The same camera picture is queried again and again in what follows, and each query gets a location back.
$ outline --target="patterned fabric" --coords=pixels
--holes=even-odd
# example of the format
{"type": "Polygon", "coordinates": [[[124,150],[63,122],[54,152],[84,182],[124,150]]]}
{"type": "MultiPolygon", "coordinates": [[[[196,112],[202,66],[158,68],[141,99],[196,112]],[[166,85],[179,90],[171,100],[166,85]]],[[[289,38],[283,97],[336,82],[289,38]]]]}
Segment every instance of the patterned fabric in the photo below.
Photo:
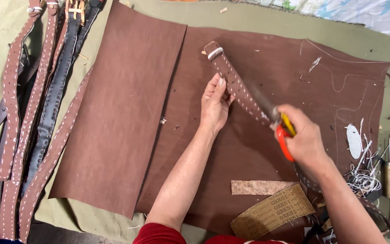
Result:
{"type": "Polygon", "coordinates": [[[323,19],[364,24],[390,35],[390,0],[246,0],[323,19]]]}

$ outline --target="orange scissors handle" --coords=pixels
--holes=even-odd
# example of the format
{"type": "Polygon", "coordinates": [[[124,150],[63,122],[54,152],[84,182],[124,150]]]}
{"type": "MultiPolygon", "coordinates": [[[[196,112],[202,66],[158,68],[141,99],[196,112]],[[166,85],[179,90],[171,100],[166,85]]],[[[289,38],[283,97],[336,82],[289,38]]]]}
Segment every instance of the orange scissors handle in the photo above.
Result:
{"type": "Polygon", "coordinates": [[[288,151],[287,143],[285,142],[285,137],[291,137],[290,134],[285,131],[285,129],[278,125],[276,127],[276,138],[278,139],[279,146],[281,147],[282,152],[284,153],[285,158],[287,158],[289,161],[294,162],[294,158],[291,156],[290,152],[288,151]]]}

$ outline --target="red sweater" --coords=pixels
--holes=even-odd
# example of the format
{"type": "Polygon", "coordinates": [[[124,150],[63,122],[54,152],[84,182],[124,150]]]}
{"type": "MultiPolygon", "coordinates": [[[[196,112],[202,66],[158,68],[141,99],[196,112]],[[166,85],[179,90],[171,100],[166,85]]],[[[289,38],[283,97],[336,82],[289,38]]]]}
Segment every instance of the red sweater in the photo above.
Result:
{"type": "MultiPolygon", "coordinates": [[[[244,244],[249,243],[236,236],[217,235],[205,242],[205,244],[244,244]]],[[[251,241],[251,244],[287,244],[284,241],[251,241]]],[[[149,223],[144,225],[133,241],[133,244],[186,244],[183,236],[173,228],[165,225],[149,223]]]]}

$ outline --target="woman's left hand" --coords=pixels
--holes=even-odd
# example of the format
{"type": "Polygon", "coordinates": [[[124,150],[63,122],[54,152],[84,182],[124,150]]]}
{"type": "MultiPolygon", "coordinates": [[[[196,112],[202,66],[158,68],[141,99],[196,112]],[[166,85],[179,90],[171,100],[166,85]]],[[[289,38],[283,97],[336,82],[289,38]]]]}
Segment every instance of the woman's left hand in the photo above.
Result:
{"type": "Polygon", "coordinates": [[[228,118],[228,109],[234,100],[233,95],[223,98],[226,87],[225,79],[215,74],[201,98],[200,127],[211,130],[214,135],[224,127],[228,118]]]}

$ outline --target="red sleeve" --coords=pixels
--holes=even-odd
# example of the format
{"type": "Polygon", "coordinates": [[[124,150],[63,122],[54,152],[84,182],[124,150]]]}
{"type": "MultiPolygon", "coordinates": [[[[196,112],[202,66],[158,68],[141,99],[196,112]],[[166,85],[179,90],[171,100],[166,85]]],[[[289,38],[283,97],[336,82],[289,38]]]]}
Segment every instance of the red sleeve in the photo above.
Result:
{"type": "Polygon", "coordinates": [[[173,228],[165,225],[149,223],[144,225],[133,241],[133,244],[186,244],[183,236],[173,228]]]}

